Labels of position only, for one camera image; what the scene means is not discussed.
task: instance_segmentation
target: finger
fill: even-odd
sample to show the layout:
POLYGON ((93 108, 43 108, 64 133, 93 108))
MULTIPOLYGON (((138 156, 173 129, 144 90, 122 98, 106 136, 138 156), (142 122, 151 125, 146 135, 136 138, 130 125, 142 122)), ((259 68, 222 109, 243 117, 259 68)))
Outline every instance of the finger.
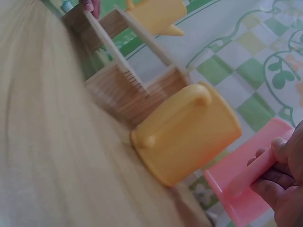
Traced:
POLYGON ((292 173, 290 172, 289 166, 287 164, 277 162, 276 164, 273 165, 273 169, 293 177, 292 173))
POLYGON ((94 5, 91 0, 82 0, 81 3, 87 11, 92 12, 94 10, 94 5))
POLYGON ((99 0, 92 0, 92 4, 94 5, 94 10, 92 11, 92 15, 99 19, 100 14, 100 1, 99 0))
POLYGON ((262 175, 261 178, 273 181, 282 186, 284 189, 294 186, 296 183, 294 178, 290 177, 289 175, 283 174, 275 169, 269 169, 262 175))
POLYGON ((271 147, 278 162, 287 164, 286 140, 277 137, 271 141, 271 147))
POLYGON ((260 155, 262 155, 266 150, 267 150, 267 148, 260 148, 259 150, 257 150, 256 157, 259 157, 260 155))
POLYGON ((284 194, 285 190, 273 181, 259 178, 251 186, 251 189, 260 195, 265 202, 275 211, 278 199, 284 194))

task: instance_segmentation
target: wooden slat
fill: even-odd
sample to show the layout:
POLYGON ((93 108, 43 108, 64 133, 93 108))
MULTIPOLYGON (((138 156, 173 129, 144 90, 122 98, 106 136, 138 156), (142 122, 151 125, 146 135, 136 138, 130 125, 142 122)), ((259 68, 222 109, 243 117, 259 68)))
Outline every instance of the wooden slat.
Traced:
MULTIPOLYGON (((75 6, 66 15, 63 21, 70 26, 78 35, 80 35, 91 51, 99 49, 103 44, 97 37, 94 29, 90 26, 88 20, 83 14, 81 5, 75 6)), ((116 37, 118 34, 128 28, 127 23, 123 20, 117 10, 113 10, 99 20, 104 30, 110 38, 116 37)))

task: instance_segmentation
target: cup handle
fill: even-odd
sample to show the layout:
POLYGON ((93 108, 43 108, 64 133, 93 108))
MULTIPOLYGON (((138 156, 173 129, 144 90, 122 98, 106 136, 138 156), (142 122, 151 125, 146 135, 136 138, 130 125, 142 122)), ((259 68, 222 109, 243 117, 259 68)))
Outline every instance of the cup handle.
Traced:
POLYGON ((133 0, 126 0, 126 7, 128 10, 134 9, 133 0))
POLYGON ((202 106, 211 103, 211 94, 204 85, 188 85, 154 110, 136 129, 138 145, 141 148, 152 148, 156 142, 156 134, 162 126, 182 108, 194 101, 202 106))

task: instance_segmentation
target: wooden toy shelf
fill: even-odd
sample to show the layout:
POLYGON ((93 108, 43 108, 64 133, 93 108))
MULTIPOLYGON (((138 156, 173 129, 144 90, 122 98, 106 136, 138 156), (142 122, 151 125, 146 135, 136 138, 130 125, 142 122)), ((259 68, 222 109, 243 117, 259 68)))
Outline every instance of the wooden toy shelf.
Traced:
POLYGON ((63 20, 79 35, 90 52, 103 45, 113 61, 86 81, 95 103, 125 120, 131 127, 140 124, 157 106, 191 84, 185 68, 161 47, 155 38, 125 11, 115 10, 97 21, 80 5, 68 12, 63 20), (130 28, 167 66, 165 72, 143 83, 128 64, 112 38, 130 28))

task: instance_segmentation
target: toy furniture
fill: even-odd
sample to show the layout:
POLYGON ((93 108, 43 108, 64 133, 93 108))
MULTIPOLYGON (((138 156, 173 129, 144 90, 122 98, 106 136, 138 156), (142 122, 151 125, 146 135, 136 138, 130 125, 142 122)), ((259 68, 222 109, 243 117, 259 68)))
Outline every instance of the toy furniture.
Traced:
POLYGON ((247 226, 269 209, 269 205, 249 186, 276 162, 274 155, 268 149, 250 166, 247 162, 259 148, 269 148, 275 137, 288 140, 292 131, 292 126, 274 118, 250 140, 204 172, 236 227, 247 226))
POLYGON ((167 98, 191 84, 187 70, 178 66, 145 29, 153 33, 175 32, 176 28, 169 25, 186 11, 181 0, 173 2, 176 5, 172 9, 169 6, 171 1, 163 4, 164 2, 159 0, 143 0, 136 5, 127 1, 129 9, 126 12, 117 7, 100 21, 88 12, 83 13, 82 8, 78 6, 64 17, 65 23, 81 37, 89 51, 95 51, 104 45, 111 54, 113 61, 93 75, 86 82, 86 86, 96 104, 106 107, 111 114, 122 119, 132 128, 140 124, 167 98), (151 9, 146 13, 148 20, 142 17, 143 10, 146 8, 151 9), (151 17, 157 19, 147 23, 151 17), (128 27, 167 66, 165 72, 155 75, 151 81, 144 84, 111 40, 128 27))
POLYGON ((130 131, 91 101, 84 44, 43 2, 0 2, 1 226, 210 227, 189 189, 155 181, 130 131))
POLYGON ((238 119, 210 85, 189 85, 148 116, 131 133, 152 174, 172 187, 200 169, 241 136, 238 119))

